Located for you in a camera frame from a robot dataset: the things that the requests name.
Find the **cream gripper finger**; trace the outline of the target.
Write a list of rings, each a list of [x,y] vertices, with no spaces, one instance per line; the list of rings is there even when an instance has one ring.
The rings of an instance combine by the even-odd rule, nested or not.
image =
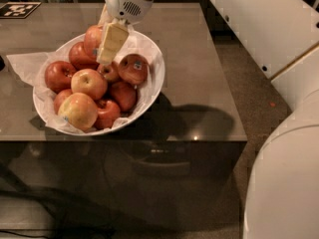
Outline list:
[[[103,26],[105,23],[111,23],[112,21],[113,17],[109,14],[107,5],[104,5],[98,25]]]
[[[125,21],[113,21],[103,27],[101,44],[97,52],[97,62],[109,64],[122,48],[129,37],[128,26]]]

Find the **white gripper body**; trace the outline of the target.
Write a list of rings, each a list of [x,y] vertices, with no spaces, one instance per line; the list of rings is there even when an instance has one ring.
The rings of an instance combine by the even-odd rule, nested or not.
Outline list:
[[[137,24],[143,20],[153,4],[153,0],[105,0],[110,16]]]

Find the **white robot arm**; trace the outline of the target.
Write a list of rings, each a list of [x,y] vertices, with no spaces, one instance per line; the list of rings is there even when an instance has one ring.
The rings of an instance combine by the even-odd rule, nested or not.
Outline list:
[[[319,239],[319,13],[303,0],[210,0],[291,109],[253,164],[242,239]]]

